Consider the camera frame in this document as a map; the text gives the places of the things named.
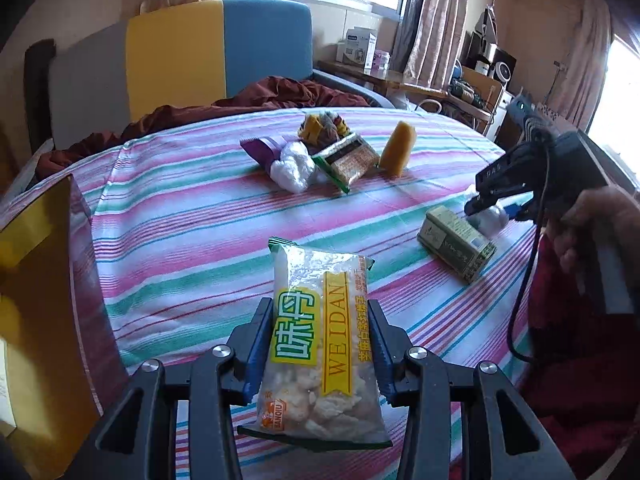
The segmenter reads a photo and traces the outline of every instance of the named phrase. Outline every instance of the striped bed sheet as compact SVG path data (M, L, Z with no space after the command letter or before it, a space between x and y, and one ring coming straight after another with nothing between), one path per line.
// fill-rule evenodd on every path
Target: striped bed sheet
M431 206L461 213L463 192L502 150L463 124L439 115L380 108L336 109L379 152L399 120L418 139L401 178L382 174L342 195L318 184L300 195L279 189L240 148L251 137L294 133L305 110L260 112L205 121L126 142L91 156L19 196L11 216L73 173L92 212L100 286L129 372L151 357L165 365L193 359L225 342L272 294L270 236L322 250L359 253L376 263L370 298L414 344L445 361L489 359L515 383L525 366L505 343L506 325L529 255L532 225L510 222L494 239L497 253L471 285L416 240ZM516 346L529 350L526 301ZM245 479L395 478L406 410L381 400L393 447L315 454L236 436ZM255 418L255 405L232 409L234 426ZM452 459L461 452L460 408L452 405ZM178 413L177 477L188 478L187 407Z

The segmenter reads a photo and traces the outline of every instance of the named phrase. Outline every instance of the purple snack bag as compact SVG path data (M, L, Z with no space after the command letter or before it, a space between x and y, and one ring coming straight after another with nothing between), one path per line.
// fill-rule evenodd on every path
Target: purple snack bag
M270 174L274 160L280 160L280 152L290 142L300 140L297 135L260 137L259 139L245 139L240 141L240 146L247 154L262 166L267 174Z

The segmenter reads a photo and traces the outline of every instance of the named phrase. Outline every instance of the black cable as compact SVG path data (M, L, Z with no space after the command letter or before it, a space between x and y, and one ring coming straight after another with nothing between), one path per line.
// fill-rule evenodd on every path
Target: black cable
M522 278L522 284L520 285L520 290L518 291L518 295L516 297L516 301L513 304L513 308L511 309L511 317L509 318L509 324L507 326L507 346L509 351L516 359L520 361L524 361L526 363L532 364L535 362L535 358L526 356L518 352L513 344L513 328L516 323L516 318L518 317L518 311L520 310L520 304L522 303L522 298L524 297L524 291L527 288L527 284L529 283L529 277L531 276L531 272L533 270L533 264L536 261L536 255L538 254L538 245L540 243L540 234L542 232L542 222L545 217L545 196L546 196L546 188L549 184L549 173L551 168L551 161L549 155L549 146L547 143L544 144L545 154L546 154L546 174L545 174L545 185L542 188L542 195L540 195L540 204L538 206L538 217L536 218L536 233L533 237L533 245L531 247L531 255L529 256L529 262L527 263L527 269L524 272L524 276Z

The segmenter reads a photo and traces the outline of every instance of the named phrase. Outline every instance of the metal screw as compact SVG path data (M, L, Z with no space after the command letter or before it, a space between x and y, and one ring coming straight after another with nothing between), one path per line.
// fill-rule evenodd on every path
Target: metal screw
M216 357L226 357L231 354L231 347L228 345L216 345L211 349L211 352Z
M148 359L147 361L142 363L143 372L155 372L160 367L160 361L158 359Z
M409 348L409 357L414 359L424 359L427 357L428 352L421 346L412 346Z
M493 375L498 371L498 367L491 361L482 361L480 363L480 371L484 372L485 374Z

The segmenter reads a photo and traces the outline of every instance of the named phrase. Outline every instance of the brown blanket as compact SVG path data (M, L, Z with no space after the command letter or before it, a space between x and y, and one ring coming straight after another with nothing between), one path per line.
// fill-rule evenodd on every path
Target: brown blanket
M53 150L40 157L36 167L39 180L67 168L83 158L103 152L127 140L197 123L208 119L277 110L278 108L313 108L319 106L369 106L363 97L333 90L313 81L294 81L270 76L249 85L231 99L220 99L209 106L175 108L165 105L127 126L120 136L113 132L91 134L67 150Z

